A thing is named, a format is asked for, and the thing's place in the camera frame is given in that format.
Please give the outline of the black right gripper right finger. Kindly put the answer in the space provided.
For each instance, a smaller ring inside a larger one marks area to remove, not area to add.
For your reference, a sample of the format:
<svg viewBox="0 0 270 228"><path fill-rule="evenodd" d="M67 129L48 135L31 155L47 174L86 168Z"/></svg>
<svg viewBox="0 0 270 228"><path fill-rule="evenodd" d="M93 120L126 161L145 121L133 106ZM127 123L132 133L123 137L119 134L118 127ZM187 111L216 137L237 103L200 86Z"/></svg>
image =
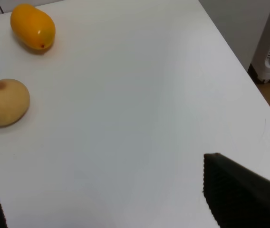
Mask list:
<svg viewBox="0 0 270 228"><path fill-rule="evenodd" d="M270 228L270 180L220 153L203 156L203 195L221 228Z"/></svg>

